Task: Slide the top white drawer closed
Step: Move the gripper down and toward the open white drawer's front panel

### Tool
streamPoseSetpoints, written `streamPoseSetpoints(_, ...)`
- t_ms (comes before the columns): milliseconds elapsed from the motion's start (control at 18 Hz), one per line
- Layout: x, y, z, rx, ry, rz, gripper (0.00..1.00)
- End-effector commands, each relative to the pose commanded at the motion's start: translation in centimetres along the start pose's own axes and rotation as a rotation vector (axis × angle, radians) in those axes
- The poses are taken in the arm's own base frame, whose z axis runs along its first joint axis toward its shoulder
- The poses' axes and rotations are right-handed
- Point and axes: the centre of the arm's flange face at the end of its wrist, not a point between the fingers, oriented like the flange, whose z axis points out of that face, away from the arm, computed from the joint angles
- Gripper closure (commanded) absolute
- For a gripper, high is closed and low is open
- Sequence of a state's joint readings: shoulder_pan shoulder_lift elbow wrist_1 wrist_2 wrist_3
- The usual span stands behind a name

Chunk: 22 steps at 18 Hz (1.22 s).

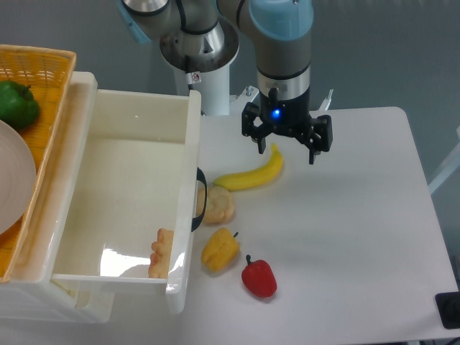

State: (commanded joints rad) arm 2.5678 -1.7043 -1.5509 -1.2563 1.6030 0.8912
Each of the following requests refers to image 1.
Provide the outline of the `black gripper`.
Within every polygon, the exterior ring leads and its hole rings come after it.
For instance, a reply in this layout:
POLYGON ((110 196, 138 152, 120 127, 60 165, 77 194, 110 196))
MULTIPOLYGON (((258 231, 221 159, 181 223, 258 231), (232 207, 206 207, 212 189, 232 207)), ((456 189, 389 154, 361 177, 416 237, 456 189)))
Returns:
POLYGON ((333 141, 332 119, 329 115, 313 118, 309 115, 310 89, 299 97, 270 103, 268 96, 260 96, 260 108, 247 102, 241 113, 241 134, 250 137, 258 153, 266 148, 270 133, 294 137, 309 150, 308 162, 313 165, 322 152, 329 152, 333 141))

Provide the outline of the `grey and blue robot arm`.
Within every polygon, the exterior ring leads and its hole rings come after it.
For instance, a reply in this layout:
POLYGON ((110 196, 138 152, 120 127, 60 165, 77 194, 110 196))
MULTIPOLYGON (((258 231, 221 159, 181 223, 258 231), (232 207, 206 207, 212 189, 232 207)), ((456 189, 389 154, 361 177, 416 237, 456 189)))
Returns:
POLYGON ((260 152, 271 134, 298 140, 311 160, 330 150, 330 116, 309 113, 310 1, 120 1, 119 11, 138 40, 159 42, 177 92, 198 91, 205 115, 229 113, 229 68, 245 35, 254 46, 259 103, 244 106, 242 134, 260 152))

